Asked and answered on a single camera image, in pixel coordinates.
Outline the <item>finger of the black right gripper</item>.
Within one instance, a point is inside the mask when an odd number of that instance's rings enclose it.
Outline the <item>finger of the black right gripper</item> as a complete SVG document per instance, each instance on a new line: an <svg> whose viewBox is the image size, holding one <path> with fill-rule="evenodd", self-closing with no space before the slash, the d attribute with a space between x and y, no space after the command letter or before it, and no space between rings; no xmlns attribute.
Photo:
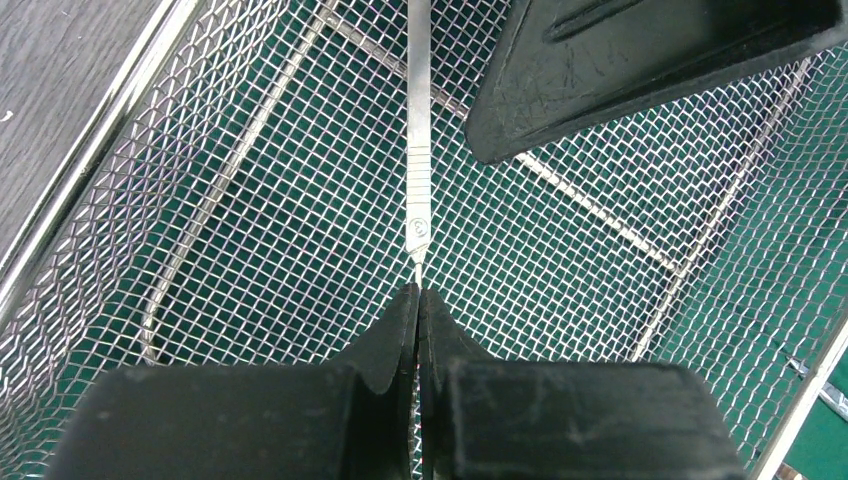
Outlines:
<svg viewBox="0 0 848 480"><path fill-rule="evenodd" d="M516 1L470 110L485 164L829 49L843 1Z"/></svg>

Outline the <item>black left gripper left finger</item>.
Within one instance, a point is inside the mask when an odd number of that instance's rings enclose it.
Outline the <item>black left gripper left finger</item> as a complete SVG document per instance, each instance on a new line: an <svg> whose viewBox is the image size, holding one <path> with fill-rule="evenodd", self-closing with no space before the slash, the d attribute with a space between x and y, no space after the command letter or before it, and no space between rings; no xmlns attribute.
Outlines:
<svg viewBox="0 0 848 480"><path fill-rule="evenodd" d="M320 364L135 366L101 376L51 479L407 479L419 289Z"/></svg>

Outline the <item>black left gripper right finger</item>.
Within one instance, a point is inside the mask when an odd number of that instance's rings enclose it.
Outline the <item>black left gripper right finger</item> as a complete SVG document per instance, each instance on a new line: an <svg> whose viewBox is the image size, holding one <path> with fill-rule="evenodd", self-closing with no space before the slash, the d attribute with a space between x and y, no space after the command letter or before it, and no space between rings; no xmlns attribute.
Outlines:
<svg viewBox="0 0 848 480"><path fill-rule="evenodd" d="M741 479L723 416L692 370L498 359L423 291L427 479Z"/></svg>

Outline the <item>steel scalpel handle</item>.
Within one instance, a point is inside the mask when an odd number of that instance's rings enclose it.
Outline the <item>steel scalpel handle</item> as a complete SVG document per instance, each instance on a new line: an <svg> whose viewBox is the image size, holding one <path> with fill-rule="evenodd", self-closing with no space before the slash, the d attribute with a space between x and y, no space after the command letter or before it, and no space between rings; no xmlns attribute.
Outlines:
<svg viewBox="0 0 848 480"><path fill-rule="evenodd" d="M432 241L431 2L409 1L407 19L405 248L422 286Z"/></svg>

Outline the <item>green surgical drape cloth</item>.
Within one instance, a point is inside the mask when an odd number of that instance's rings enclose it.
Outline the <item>green surgical drape cloth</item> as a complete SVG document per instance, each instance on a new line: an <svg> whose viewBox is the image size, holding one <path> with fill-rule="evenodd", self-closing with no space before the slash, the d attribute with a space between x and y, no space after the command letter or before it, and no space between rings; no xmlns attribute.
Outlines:
<svg viewBox="0 0 848 480"><path fill-rule="evenodd" d="M784 437L845 423L818 399L812 366L847 319L847 83L806 88L750 166L685 284L653 357L707 383L746 470Z"/></svg>

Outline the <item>metal mesh instrument tray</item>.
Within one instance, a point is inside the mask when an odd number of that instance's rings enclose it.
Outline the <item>metal mesh instrument tray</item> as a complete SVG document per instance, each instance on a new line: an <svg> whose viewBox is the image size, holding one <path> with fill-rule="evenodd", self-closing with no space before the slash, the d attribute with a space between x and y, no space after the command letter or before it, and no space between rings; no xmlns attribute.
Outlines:
<svg viewBox="0 0 848 480"><path fill-rule="evenodd" d="M487 166L464 120L510 5L432 10L424 267L494 355L657 360L698 256L839 44ZM94 12L101 10L102 18ZM406 5L1 6L1 475L40 479L80 398L135 365L317 363L413 277ZM784 464L847 475L846 426Z"/></svg>

